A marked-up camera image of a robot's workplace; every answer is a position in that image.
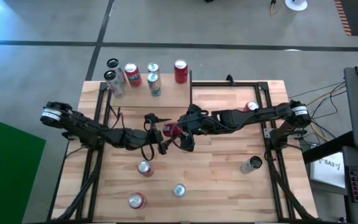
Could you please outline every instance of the red soda can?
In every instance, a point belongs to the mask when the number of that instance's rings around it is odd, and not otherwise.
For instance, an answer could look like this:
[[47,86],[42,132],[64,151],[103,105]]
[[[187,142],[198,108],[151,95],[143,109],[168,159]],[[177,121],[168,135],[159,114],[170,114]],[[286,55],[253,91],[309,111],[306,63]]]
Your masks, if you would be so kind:
[[259,105],[256,102],[251,101],[251,102],[248,102],[246,104],[246,106],[244,107],[243,111],[248,112],[248,111],[253,111],[253,110],[256,110],[256,109],[259,109]]
[[139,72],[139,68],[134,63],[128,63],[125,65],[125,74],[128,77],[129,84],[132,87],[138,87],[142,84],[142,77]]
[[137,171],[145,177],[151,177],[154,174],[152,163],[146,160],[143,160],[137,165]]
[[166,137],[171,137],[171,130],[172,131],[172,137],[177,137],[181,133],[181,128],[177,126],[178,123],[168,123],[164,124],[162,126],[162,132]]
[[187,82],[188,67],[187,62],[179,59],[175,62],[175,81],[179,84]]
[[140,209],[146,206],[147,198],[141,193],[133,193],[129,196],[128,204],[133,209]]

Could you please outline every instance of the gray floor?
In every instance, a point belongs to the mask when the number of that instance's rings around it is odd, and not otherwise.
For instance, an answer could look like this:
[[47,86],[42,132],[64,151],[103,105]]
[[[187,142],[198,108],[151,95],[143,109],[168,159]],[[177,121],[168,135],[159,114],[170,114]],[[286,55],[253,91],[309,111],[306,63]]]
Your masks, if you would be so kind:
[[[108,0],[0,0],[0,40],[96,42],[107,5]],[[358,37],[344,33],[333,0],[309,1],[300,13],[284,6],[270,16],[269,10],[268,0],[115,0],[103,41],[358,47]],[[94,47],[0,45],[0,121],[47,140],[24,223],[45,221],[67,144],[61,131],[39,122],[42,106],[64,101],[77,107],[93,52]],[[102,79],[111,57],[143,71],[157,62],[167,73],[185,58],[195,80],[222,80],[228,73],[238,80],[285,80],[290,96],[340,82],[345,67],[358,65],[358,52],[102,47],[92,80]],[[327,91],[295,99],[308,103]],[[338,114],[319,122],[338,136],[351,124],[346,95],[334,102]],[[319,113],[333,110],[326,103]],[[341,195],[314,190],[313,196],[320,218],[344,216]]]

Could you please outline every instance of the wooden tabletop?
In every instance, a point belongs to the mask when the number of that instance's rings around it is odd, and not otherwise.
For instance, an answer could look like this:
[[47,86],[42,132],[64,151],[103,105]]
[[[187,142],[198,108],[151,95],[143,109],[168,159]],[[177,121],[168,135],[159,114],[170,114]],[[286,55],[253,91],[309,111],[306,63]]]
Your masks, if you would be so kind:
[[[266,82],[273,105],[288,101],[283,81]],[[85,82],[81,94],[78,111],[90,118],[94,114],[98,88],[99,82]],[[171,104],[175,100],[185,102],[178,97],[166,100]],[[255,100],[253,88],[193,87],[193,103],[204,110],[243,109],[252,100]],[[125,126],[143,129],[147,113],[177,120],[186,112],[185,107],[157,107],[161,103],[151,102],[155,106],[150,107],[122,107]],[[115,118],[113,115],[110,118],[111,126]],[[250,157],[263,158],[265,148],[259,124],[245,126],[232,134],[195,136],[195,141],[194,152],[185,152],[171,145],[167,155],[156,154],[152,161],[155,169],[152,177],[143,177],[136,170],[137,163],[142,160],[140,150],[126,151],[106,145],[94,222],[277,221],[267,163],[264,161],[260,169],[250,174],[240,172],[241,164]],[[289,142],[298,145],[295,140]],[[79,146],[79,142],[71,142],[68,152]],[[289,147],[283,150],[283,156],[292,192],[309,213],[317,216],[301,151]],[[66,159],[52,217],[62,214],[78,193],[85,158],[86,149]],[[183,198],[173,195],[173,187],[178,183],[186,187],[187,193]],[[128,197],[134,192],[147,197],[149,202],[145,208],[134,210],[128,206]],[[286,215],[288,212],[281,190],[280,198]],[[88,198],[83,214],[86,215],[87,211]]]

